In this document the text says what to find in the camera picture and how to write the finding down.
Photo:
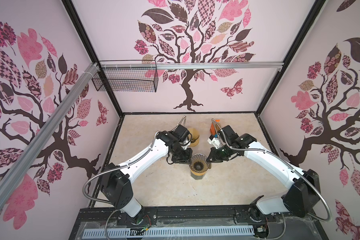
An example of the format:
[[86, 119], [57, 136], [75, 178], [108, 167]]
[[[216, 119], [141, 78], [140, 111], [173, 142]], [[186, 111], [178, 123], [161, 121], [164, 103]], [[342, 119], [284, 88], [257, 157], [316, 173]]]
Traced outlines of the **wooden dripper ring stand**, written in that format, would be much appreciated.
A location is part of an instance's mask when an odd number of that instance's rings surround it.
[[193, 148], [199, 144], [199, 140], [191, 141], [190, 147]]

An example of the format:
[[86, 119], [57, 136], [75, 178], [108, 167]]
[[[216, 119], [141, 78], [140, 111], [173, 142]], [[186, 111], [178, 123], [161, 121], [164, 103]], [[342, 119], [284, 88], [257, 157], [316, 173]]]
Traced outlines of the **grey ribbed glass dripper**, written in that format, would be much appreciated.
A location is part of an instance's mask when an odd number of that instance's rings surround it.
[[194, 154], [191, 157], [190, 170], [195, 172], [204, 172], [210, 169], [210, 164], [207, 162], [207, 156], [204, 154]]

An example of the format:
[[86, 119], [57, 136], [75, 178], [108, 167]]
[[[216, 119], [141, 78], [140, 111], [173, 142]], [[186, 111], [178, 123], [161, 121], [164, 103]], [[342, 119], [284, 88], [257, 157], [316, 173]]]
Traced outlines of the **brown paper filter stack holder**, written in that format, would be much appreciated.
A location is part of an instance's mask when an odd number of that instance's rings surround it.
[[211, 123], [211, 127], [210, 127], [210, 133], [211, 135], [213, 136], [217, 136], [217, 132], [216, 130], [219, 130], [220, 129], [220, 120], [217, 119], [216, 120], [216, 124], [214, 122]]

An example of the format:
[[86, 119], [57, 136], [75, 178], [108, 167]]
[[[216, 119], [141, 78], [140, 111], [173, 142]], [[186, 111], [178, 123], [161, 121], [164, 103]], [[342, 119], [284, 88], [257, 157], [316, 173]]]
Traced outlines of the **grey glass server with knob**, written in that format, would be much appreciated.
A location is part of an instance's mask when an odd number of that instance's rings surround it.
[[191, 171], [191, 177], [195, 180], [202, 180], [207, 175], [207, 172], [196, 173]]

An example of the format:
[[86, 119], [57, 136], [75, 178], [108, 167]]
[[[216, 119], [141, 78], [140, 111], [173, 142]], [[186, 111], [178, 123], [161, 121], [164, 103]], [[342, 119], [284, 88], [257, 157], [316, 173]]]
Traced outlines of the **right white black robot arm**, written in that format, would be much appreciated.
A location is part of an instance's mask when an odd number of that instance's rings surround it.
[[210, 135], [212, 145], [207, 157], [208, 163], [222, 163], [237, 157], [245, 157], [278, 180], [284, 190], [269, 197], [258, 197], [254, 201], [256, 210], [263, 215], [291, 213], [304, 218], [321, 201], [320, 181], [313, 170], [304, 171], [299, 167], [284, 163], [277, 155], [264, 147], [249, 134], [238, 135], [230, 126], [223, 127]]

